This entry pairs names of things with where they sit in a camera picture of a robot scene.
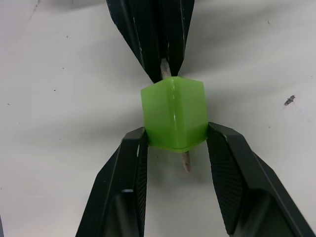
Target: green cube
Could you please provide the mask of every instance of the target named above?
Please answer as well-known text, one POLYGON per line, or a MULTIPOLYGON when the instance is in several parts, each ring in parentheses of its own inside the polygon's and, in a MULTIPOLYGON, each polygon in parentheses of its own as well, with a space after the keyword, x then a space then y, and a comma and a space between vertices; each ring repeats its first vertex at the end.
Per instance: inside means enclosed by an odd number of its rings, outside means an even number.
POLYGON ((203 82, 170 77, 141 90, 149 145, 186 152, 207 139, 203 82))

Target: dark spot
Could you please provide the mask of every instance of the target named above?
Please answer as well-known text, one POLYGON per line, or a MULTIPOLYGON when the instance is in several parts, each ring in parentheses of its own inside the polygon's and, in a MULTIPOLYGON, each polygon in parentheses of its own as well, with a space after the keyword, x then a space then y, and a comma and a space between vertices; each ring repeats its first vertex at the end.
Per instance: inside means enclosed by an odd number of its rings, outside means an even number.
POLYGON ((290 98, 287 99, 287 101, 284 103, 285 106, 288 106, 291 104, 295 99, 295 95, 292 95, 290 98))

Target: translucent green object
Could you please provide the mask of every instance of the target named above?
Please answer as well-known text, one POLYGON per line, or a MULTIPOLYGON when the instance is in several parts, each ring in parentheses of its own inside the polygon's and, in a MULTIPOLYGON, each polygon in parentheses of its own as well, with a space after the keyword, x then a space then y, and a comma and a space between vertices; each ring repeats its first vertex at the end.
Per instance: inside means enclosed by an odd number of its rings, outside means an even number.
POLYGON ((170 77, 141 90, 149 145, 186 152, 207 139, 203 82, 170 77))

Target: black plastic arm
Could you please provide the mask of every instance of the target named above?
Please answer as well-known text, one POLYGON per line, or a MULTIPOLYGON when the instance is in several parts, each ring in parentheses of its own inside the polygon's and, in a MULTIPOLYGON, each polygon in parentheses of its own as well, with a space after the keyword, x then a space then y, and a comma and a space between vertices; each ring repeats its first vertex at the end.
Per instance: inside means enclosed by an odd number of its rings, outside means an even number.
POLYGON ((209 123, 207 145, 216 196, 230 236, 315 236, 277 175, 240 133, 209 123))
POLYGON ((147 136, 139 128, 98 173, 76 237, 143 237, 146 191, 147 136))

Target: white surface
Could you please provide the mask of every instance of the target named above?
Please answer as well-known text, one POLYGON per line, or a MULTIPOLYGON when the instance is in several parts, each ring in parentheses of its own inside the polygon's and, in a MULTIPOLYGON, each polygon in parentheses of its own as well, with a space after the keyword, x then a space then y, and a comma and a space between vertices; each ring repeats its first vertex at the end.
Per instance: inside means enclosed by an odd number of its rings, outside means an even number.
MULTIPOLYGON (((5 237, 70 237, 95 175, 142 126, 151 81, 103 1, 35 4, 0 2, 0 215, 5 237)), ((315 11, 313 0, 196 0, 179 74, 204 82, 210 120, 246 137, 314 231, 315 11)), ((206 145, 191 176, 149 153, 145 236, 227 236, 206 145)))

